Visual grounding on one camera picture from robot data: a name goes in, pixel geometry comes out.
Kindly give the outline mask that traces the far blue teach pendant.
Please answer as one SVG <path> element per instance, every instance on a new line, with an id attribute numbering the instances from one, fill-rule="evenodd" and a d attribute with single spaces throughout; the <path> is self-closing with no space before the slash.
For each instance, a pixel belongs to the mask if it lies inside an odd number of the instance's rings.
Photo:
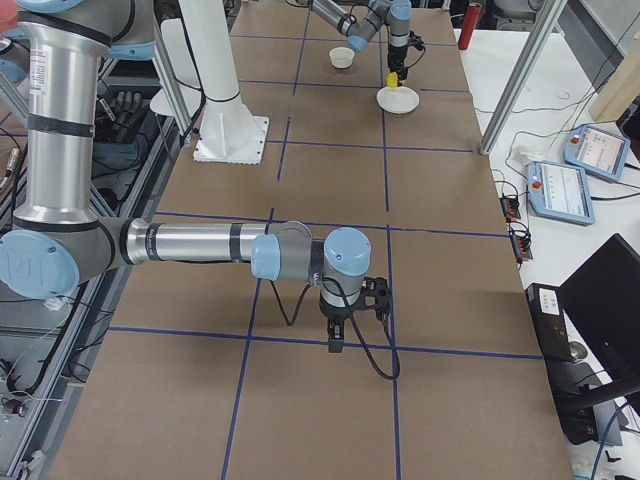
<path id="1" fill-rule="evenodd" d="M 571 131 L 564 147 L 564 161 L 609 182 L 620 180 L 630 141 L 620 134 L 583 125 Z"/>

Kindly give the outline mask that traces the white plate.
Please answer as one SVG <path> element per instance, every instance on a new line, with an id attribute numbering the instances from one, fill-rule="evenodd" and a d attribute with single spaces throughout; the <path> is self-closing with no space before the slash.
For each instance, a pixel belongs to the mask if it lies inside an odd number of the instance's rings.
<path id="1" fill-rule="evenodd" d="M 403 115 L 418 107 L 420 97 L 409 87 L 384 87 L 377 92 L 376 101 L 385 112 Z"/>

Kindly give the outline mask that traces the black computer box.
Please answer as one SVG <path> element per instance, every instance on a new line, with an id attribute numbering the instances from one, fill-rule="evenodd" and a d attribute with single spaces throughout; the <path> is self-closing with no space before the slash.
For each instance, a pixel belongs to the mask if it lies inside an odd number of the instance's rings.
<path id="1" fill-rule="evenodd" d="M 566 437 L 574 445 L 593 440 L 621 446 L 619 423 L 612 418 L 614 394 L 585 362 L 586 347 L 569 338 L 557 289 L 532 283 L 525 295 Z"/>

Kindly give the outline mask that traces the left aluminium frame rail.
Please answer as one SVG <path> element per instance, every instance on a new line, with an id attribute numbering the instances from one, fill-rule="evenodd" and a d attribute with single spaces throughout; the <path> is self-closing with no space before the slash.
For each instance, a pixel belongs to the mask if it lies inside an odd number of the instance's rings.
<path id="1" fill-rule="evenodd" d="M 174 120 L 153 117 L 147 154 L 131 169 L 96 179 L 91 205 L 99 214 L 142 217 L 155 212 L 180 152 Z M 61 445 L 101 343 L 131 273 L 124 266 L 64 293 L 59 309 L 1 290 L 1 476 L 41 479 Z"/>

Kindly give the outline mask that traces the wooden board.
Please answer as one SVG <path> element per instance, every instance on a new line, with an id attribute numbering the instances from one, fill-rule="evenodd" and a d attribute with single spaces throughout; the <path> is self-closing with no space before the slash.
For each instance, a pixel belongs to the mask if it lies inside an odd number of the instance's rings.
<path id="1" fill-rule="evenodd" d="M 636 41 L 589 107 L 589 113 L 595 122 L 618 120 L 639 95 L 639 62 L 639 41 Z"/>

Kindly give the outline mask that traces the black monitor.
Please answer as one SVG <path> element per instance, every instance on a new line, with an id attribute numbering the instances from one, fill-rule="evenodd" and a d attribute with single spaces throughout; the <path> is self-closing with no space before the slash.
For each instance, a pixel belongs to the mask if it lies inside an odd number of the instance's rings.
<path id="1" fill-rule="evenodd" d="M 639 406 L 639 254 L 618 233 L 605 241 L 556 290 L 568 316 L 612 381 L 576 393 L 557 390 L 561 412 L 618 397 Z"/>

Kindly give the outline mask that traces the orange circuit board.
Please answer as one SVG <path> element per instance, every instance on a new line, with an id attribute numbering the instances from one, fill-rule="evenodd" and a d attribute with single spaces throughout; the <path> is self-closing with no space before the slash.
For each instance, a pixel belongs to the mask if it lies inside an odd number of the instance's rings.
<path id="1" fill-rule="evenodd" d="M 509 238 L 513 249 L 515 261 L 518 265 L 533 259 L 531 250 L 531 234 L 526 229 L 509 228 Z"/>
<path id="2" fill-rule="evenodd" d="M 517 195 L 502 195 L 499 201 L 507 223 L 521 219 L 520 202 Z"/>

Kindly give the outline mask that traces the aluminium frame post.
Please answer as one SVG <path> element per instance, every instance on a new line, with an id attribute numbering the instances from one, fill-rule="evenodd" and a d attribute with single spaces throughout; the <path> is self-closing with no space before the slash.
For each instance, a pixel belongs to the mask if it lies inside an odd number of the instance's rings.
<path id="1" fill-rule="evenodd" d="M 556 0 L 546 1 L 542 6 L 482 136 L 478 147 L 481 155 L 488 156 L 495 146 L 566 4 L 567 0 Z"/>

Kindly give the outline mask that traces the red cylinder bottle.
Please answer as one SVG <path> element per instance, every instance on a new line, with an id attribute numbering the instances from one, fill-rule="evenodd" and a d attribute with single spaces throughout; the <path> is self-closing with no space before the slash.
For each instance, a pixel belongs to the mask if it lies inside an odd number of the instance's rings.
<path id="1" fill-rule="evenodd" d="M 469 2 L 464 14 L 462 28 L 458 37 L 458 49 L 467 50 L 471 42 L 474 30 L 478 24 L 482 12 L 482 5 L 478 2 Z"/>

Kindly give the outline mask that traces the blue teach pendant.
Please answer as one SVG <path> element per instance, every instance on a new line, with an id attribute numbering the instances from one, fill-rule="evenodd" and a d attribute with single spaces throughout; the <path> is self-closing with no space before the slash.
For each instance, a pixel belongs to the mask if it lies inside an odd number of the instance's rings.
<path id="1" fill-rule="evenodd" d="M 595 223 L 595 212 L 583 168 L 532 161 L 526 166 L 528 202 L 543 218 L 577 225 Z"/>
<path id="2" fill-rule="evenodd" d="M 583 125 L 571 131 L 564 147 L 564 161 L 609 182 L 620 180 L 630 141 L 620 134 Z"/>

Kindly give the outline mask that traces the white bowl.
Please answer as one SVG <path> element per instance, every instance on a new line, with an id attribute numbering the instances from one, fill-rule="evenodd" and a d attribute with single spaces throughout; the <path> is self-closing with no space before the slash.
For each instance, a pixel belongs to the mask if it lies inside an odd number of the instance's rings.
<path id="1" fill-rule="evenodd" d="M 329 51 L 330 64 L 336 69 L 348 69 L 355 59 L 355 52 L 348 47 L 335 47 Z"/>

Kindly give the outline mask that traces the lower orange circuit board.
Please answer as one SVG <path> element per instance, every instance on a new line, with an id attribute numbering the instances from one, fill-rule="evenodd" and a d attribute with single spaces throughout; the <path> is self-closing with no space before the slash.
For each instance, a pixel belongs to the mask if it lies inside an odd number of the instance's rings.
<path id="1" fill-rule="evenodd" d="M 513 249 L 515 261 L 518 265 L 533 259 L 531 250 L 531 234 L 526 229 L 509 228 L 509 238 Z"/>

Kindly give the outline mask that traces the near blue teach pendant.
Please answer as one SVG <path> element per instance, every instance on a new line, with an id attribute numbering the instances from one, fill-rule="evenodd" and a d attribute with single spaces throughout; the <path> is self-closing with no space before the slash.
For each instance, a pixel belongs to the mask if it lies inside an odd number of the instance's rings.
<path id="1" fill-rule="evenodd" d="M 595 223 L 595 212 L 583 168 L 532 161 L 526 166 L 528 202 L 543 218 L 577 225 Z"/>

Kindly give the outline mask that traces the yellow lemon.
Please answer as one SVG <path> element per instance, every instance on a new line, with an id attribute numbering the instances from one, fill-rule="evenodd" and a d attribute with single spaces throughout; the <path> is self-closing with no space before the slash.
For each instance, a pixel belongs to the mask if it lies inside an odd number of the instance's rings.
<path id="1" fill-rule="evenodd" d="M 401 85 L 399 76 L 396 72 L 391 72 L 386 77 L 386 86 L 388 88 L 398 88 Z"/>

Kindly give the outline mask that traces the upper orange circuit board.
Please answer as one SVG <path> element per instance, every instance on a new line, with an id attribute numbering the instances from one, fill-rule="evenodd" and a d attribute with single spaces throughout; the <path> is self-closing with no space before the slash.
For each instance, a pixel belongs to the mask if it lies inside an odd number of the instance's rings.
<path id="1" fill-rule="evenodd" d="M 521 219 L 520 202 L 517 195 L 502 195 L 499 201 L 507 223 Z"/>

